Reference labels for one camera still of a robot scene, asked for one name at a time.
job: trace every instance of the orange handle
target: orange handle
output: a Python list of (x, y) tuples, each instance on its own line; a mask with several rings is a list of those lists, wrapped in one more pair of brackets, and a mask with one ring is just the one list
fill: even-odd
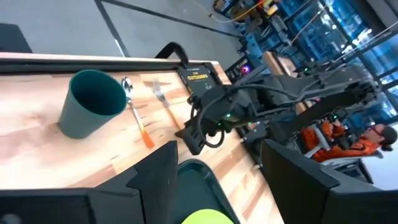
[(178, 127), (178, 129), (179, 130), (184, 129), (185, 128), (184, 123), (180, 121), (178, 116), (171, 110), (170, 107), (167, 107), (167, 111), (169, 112), (170, 116), (173, 118), (173, 122)]
[(148, 132), (145, 129), (142, 129), (141, 134), (142, 138), (144, 139), (145, 145), (149, 149), (152, 149), (155, 146), (155, 143), (153, 142), (152, 138), (149, 136)]

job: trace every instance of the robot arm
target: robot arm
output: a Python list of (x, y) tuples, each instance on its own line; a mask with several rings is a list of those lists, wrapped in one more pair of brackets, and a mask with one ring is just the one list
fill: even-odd
[[(355, 65), (303, 78), (287, 75), (258, 78), (248, 74), (244, 82), (208, 90), (194, 102), (191, 119), (176, 135), (197, 155), (204, 145), (219, 147), (225, 132), (251, 122), (270, 121), (268, 133), (283, 144), (315, 120), (338, 108), (365, 105), (376, 99), (378, 93), (374, 82)], [(295, 105), (313, 98), (322, 100), (296, 116)], [(208, 143), (206, 134), (214, 136), (218, 131), (222, 133), (220, 142)]]

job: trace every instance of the spoon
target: spoon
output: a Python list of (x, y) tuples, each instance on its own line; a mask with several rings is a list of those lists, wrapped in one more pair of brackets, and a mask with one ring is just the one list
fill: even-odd
[(126, 93), (126, 98), (127, 98), (127, 103), (131, 106), (132, 112), (134, 113), (134, 116), (136, 117), (139, 129), (142, 134), (142, 138), (144, 139), (145, 145), (149, 148), (152, 149), (155, 146), (155, 143), (153, 142), (152, 138), (149, 136), (148, 132), (146, 131), (144, 124), (141, 121), (141, 118), (138, 114), (138, 111), (136, 107), (132, 103), (132, 82), (128, 77), (123, 77), (121, 80), (121, 85), (124, 89), (124, 92)]

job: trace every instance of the green cup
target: green cup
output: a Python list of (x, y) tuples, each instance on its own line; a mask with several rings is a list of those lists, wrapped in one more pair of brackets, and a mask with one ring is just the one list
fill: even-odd
[(69, 82), (59, 128), (70, 138), (85, 138), (122, 113), (126, 103), (126, 94), (114, 78), (97, 70), (80, 71)]

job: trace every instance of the purple light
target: purple light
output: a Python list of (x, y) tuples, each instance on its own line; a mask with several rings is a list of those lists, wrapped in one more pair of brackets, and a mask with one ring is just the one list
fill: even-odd
[(245, 75), (250, 72), (250, 67), (248, 65), (245, 65), (242, 67), (242, 73)]

